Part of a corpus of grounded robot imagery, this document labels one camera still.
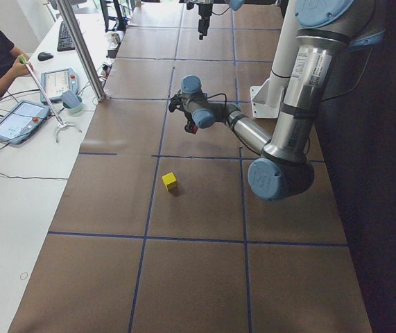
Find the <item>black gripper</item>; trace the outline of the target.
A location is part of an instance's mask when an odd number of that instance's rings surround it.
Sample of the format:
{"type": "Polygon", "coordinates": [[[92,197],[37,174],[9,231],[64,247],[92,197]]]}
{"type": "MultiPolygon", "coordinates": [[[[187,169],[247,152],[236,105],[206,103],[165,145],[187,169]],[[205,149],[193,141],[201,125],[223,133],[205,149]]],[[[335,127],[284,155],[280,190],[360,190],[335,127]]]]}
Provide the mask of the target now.
{"type": "Polygon", "coordinates": [[[212,16],[213,4],[212,3],[199,3],[198,14],[200,19],[198,20],[198,32],[199,40],[203,40],[204,36],[207,36],[208,29],[210,26],[210,17],[212,16]]]}
{"type": "Polygon", "coordinates": [[[194,101],[194,97],[186,98],[182,96],[180,98],[180,111],[184,112],[185,117],[187,118],[187,124],[184,126],[184,130],[186,132],[192,132],[193,131],[193,123],[195,121],[193,120],[192,117],[192,112],[189,111],[189,104],[190,102],[194,101]]]}

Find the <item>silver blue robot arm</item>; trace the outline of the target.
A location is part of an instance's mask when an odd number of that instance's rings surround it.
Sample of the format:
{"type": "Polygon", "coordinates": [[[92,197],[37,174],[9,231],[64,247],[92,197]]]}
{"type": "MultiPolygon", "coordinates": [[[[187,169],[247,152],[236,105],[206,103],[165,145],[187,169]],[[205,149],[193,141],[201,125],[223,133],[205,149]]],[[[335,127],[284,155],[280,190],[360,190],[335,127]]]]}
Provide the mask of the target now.
{"type": "MultiPolygon", "coordinates": [[[[198,6],[198,14],[200,19],[198,20],[198,32],[199,40],[203,40],[207,36],[207,32],[210,26],[210,19],[213,15],[213,5],[214,1],[204,0],[204,1],[192,1],[193,4],[198,6]]],[[[237,11],[243,4],[243,0],[229,0],[225,1],[228,8],[237,11]]]]}
{"type": "Polygon", "coordinates": [[[304,149],[317,116],[332,66],[345,49],[380,43],[385,1],[280,1],[285,9],[269,78],[250,89],[257,118],[274,118],[267,133],[228,102],[213,102],[196,76],[182,79],[169,110],[187,118],[184,129],[196,133],[224,123],[258,158],[248,169],[251,190],[264,200],[301,194],[313,183],[314,170],[304,149]]]}

